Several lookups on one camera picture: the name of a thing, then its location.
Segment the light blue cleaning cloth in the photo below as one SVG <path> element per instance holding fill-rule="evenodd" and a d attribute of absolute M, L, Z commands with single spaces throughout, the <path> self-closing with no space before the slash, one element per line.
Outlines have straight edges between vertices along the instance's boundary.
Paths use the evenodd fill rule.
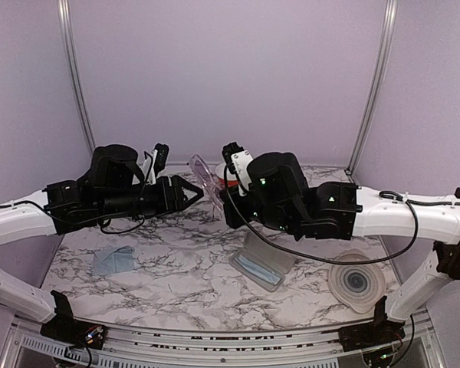
<path fill-rule="evenodd" d="M 258 278 L 261 281 L 267 282 L 272 285 L 277 285 L 281 281 L 281 276 L 274 270 L 269 270 L 253 261 L 245 258 L 237 258 L 237 263 L 249 274 Z"/>

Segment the pink hard glasses case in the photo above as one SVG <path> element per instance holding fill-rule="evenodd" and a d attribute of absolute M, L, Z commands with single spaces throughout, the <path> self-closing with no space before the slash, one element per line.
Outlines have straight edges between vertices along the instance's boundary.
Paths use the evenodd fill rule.
<path fill-rule="evenodd" d="M 277 285 L 272 285 L 259 280 L 237 263 L 237 258 L 239 257 L 245 257 L 269 270 L 276 271 L 281 276 L 281 281 Z M 283 284 L 285 276 L 293 268 L 295 261 L 296 258 L 293 255 L 276 249 L 262 241 L 254 233 L 247 232 L 244 237 L 243 246 L 230 257 L 229 264 L 260 288 L 268 292 L 275 292 Z"/>

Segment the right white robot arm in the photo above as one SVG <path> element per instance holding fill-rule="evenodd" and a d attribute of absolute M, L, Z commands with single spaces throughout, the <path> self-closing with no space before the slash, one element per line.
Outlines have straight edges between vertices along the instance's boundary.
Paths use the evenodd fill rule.
<path fill-rule="evenodd" d="M 342 239 L 371 235 L 430 239 L 433 249 L 400 288 L 381 297 L 368 323 L 343 327 L 344 351 L 359 350 L 404 336 L 406 321 L 446 284 L 460 280 L 460 188 L 441 197 L 378 191 L 349 182 L 311 187 L 293 153 L 258 157 L 241 146 L 227 145 L 223 173 L 236 186 L 220 192 L 230 228 L 255 223 L 296 240 Z"/>

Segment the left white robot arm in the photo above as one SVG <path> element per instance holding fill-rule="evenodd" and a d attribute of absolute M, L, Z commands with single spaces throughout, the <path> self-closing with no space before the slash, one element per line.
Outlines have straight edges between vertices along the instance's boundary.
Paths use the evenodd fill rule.
<path fill-rule="evenodd" d="M 158 143 L 142 165 L 135 149 L 95 148 L 90 168 L 76 180 L 56 182 L 0 205 L 0 246 L 19 240 L 105 228 L 113 219 L 144 221 L 182 212 L 204 196 L 180 176 L 161 176 L 169 147 Z M 43 335 L 74 341 L 85 325 L 74 318 L 67 296 L 43 291 L 0 269 L 0 304 L 41 323 Z"/>

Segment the orange white bowl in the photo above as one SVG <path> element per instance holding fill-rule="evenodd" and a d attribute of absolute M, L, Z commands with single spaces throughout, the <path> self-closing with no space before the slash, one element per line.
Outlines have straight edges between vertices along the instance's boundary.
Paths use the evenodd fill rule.
<path fill-rule="evenodd" d="M 228 187 L 233 187 L 238 185 L 238 180 L 234 174 L 231 174 L 228 170 L 225 170 L 225 162 L 219 163 L 215 168 L 215 174 L 218 178 L 218 181 L 222 188 L 225 188 L 225 183 L 228 184 Z"/>

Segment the grey swirl ceramic plate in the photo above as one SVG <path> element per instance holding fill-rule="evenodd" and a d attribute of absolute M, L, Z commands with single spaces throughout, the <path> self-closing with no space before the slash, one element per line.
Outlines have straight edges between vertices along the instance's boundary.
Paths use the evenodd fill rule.
<path fill-rule="evenodd" d="M 386 279 L 376 264 L 331 265 L 330 292 L 357 314 L 367 314 L 386 293 Z"/>

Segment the right aluminium frame post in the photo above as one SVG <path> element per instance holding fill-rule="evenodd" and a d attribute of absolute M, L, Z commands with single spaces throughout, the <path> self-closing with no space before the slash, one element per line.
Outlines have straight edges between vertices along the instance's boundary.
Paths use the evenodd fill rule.
<path fill-rule="evenodd" d="M 399 2 L 397 0 L 386 1 L 383 25 L 379 38 L 379 47 L 373 69 L 373 77 L 370 83 L 369 93 L 360 121 L 360 128 L 358 130 L 358 134 L 353 146 L 353 151 L 347 166 L 347 172 L 350 176 L 356 172 L 360 164 L 360 158 L 366 146 L 368 133 L 373 124 L 373 116 L 376 109 L 376 103 L 380 95 L 383 78 L 385 77 L 387 65 L 389 62 L 396 16 L 398 12 L 398 4 Z"/>

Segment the aluminium frame post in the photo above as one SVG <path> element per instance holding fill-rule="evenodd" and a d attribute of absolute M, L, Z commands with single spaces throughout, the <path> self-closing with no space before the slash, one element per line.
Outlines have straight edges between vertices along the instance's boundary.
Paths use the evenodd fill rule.
<path fill-rule="evenodd" d="M 353 151 L 347 166 L 347 172 L 350 176 L 356 172 L 360 164 L 360 158 L 366 146 L 368 133 L 373 124 L 373 116 L 376 109 L 376 103 L 380 95 L 383 78 L 385 77 L 387 65 L 389 62 L 396 16 L 398 12 L 398 4 L 399 2 L 397 0 L 386 1 L 383 25 L 379 38 L 379 47 L 373 69 L 373 77 L 370 83 L 369 93 L 360 121 L 360 128 L 358 130 L 358 134 L 353 146 Z"/>
<path fill-rule="evenodd" d="M 77 50 L 74 39 L 74 29 L 71 20 L 71 7 L 68 0 L 58 0 L 57 9 L 67 61 L 67 69 L 71 80 L 74 102 L 80 119 L 80 129 L 83 134 L 87 151 L 92 157 L 96 148 L 94 130 L 90 121 L 87 101 L 81 82 L 81 73 L 77 59 Z"/>

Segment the left aluminium frame post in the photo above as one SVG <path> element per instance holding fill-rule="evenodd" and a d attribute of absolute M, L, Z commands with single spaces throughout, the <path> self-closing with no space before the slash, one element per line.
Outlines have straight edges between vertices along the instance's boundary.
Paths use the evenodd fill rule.
<path fill-rule="evenodd" d="M 71 7 L 68 0 L 58 0 L 57 9 L 67 61 L 67 69 L 71 80 L 74 102 L 80 119 L 80 129 L 83 134 L 87 151 L 92 157 L 96 148 L 94 130 L 90 121 L 87 101 L 81 82 L 81 73 L 77 59 L 77 50 L 74 39 L 74 29 L 71 20 Z"/>

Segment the front aluminium rail base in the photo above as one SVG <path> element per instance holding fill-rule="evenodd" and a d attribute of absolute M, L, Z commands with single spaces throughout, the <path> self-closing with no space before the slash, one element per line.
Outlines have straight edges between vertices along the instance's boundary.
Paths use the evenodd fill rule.
<path fill-rule="evenodd" d="M 371 367 L 387 350 L 397 367 L 444 367 L 426 311 L 405 325 L 402 340 L 345 351 L 341 324 L 293 330 L 189 331 L 107 324 L 101 350 L 79 350 L 43 337 L 41 326 L 15 317 L 0 367 Z"/>

